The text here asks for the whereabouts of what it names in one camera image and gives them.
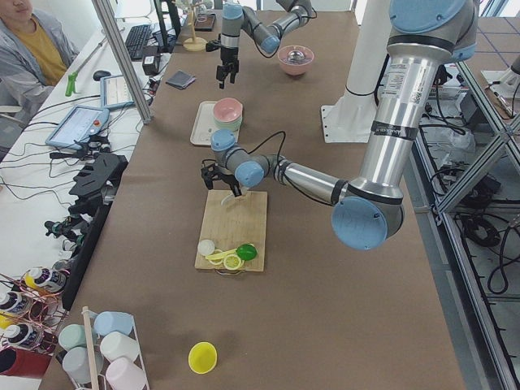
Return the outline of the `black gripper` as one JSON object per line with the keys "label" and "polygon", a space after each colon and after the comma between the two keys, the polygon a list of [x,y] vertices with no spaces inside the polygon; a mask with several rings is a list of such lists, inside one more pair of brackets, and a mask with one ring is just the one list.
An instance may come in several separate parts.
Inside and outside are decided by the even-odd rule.
{"label": "black gripper", "polygon": [[222,63],[217,66],[216,79],[219,82],[219,88],[225,88],[225,81],[230,77],[231,84],[235,84],[236,74],[240,69],[240,62],[238,58],[239,48],[220,47],[220,59]]}
{"label": "black gripper", "polygon": [[201,162],[201,177],[208,190],[214,188],[214,182],[223,181],[229,186],[234,197],[242,196],[238,180],[233,174],[224,173],[215,160],[203,160]]}

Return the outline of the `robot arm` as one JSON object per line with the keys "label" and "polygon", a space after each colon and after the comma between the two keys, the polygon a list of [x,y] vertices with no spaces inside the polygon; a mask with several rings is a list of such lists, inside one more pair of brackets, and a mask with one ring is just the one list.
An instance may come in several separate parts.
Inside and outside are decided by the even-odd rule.
{"label": "robot arm", "polygon": [[236,143],[228,129],[211,137],[215,161],[201,169],[207,187],[227,183],[236,196],[266,177],[332,206],[331,225],[345,245],[359,250],[381,246],[404,220],[400,189],[405,162],[441,65],[468,59],[475,51],[476,1],[393,1],[383,87],[359,176],[341,180],[304,167],[280,154],[254,154]]}
{"label": "robot arm", "polygon": [[237,2],[223,5],[222,28],[217,39],[206,44],[206,51],[217,50],[221,63],[216,68],[216,80],[221,89],[226,80],[235,82],[240,70],[239,45],[241,33],[246,33],[257,51],[265,58],[273,57],[280,48],[283,37],[301,28],[317,17],[310,1],[279,1],[285,14],[277,20],[264,24],[257,12]]}

